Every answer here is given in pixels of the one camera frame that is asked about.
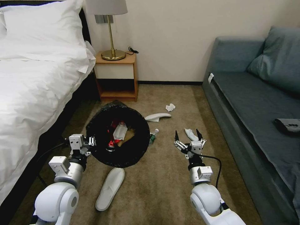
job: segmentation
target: brass lamp base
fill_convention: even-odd
[[[101,57],[102,59],[109,60],[109,61],[120,60],[126,57],[126,53],[116,49],[107,50],[101,53]]]

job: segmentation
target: white wall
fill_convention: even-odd
[[[138,50],[139,80],[202,81],[214,39],[264,36],[271,25],[300,26],[299,0],[127,0],[114,17],[115,48]],[[110,49],[107,24],[86,15],[96,51]]]

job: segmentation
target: sofa armrest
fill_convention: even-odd
[[[217,37],[212,48],[205,76],[209,72],[244,72],[263,52],[264,38]]]

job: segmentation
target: trash can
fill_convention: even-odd
[[[112,141],[113,123],[122,121],[128,128],[134,130],[134,136],[120,147]],[[136,110],[124,103],[114,101],[103,106],[86,126],[87,136],[94,136],[96,147],[91,149],[92,155],[100,162],[119,168],[136,164],[146,152],[150,131],[147,121]]]

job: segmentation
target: carpet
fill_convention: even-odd
[[[184,128],[193,129],[194,132],[198,128],[203,138],[207,139],[203,154],[221,159],[219,191],[227,205],[246,224],[262,224],[201,86],[139,85],[137,102],[124,103],[144,117],[166,113],[165,106],[169,103],[173,103],[176,108],[170,112],[171,118],[148,123],[150,131],[159,129],[158,136],[136,165],[125,168],[123,184],[104,212],[98,212],[94,205],[112,167],[93,157],[88,158],[79,189],[79,203],[71,225],[204,225],[189,200],[193,187],[189,179],[188,161],[173,145],[175,130],[182,142],[189,142]],[[82,102],[63,137],[74,133],[85,134],[85,125],[103,105],[105,102]],[[52,156],[68,156],[69,151],[67,148],[58,149]],[[212,184],[215,184],[218,162],[204,159],[204,163],[212,167]],[[54,173],[47,164],[40,175],[47,184],[53,183]],[[42,190],[41,182],[36,179],[10,225],[29,224],[34,200]]]

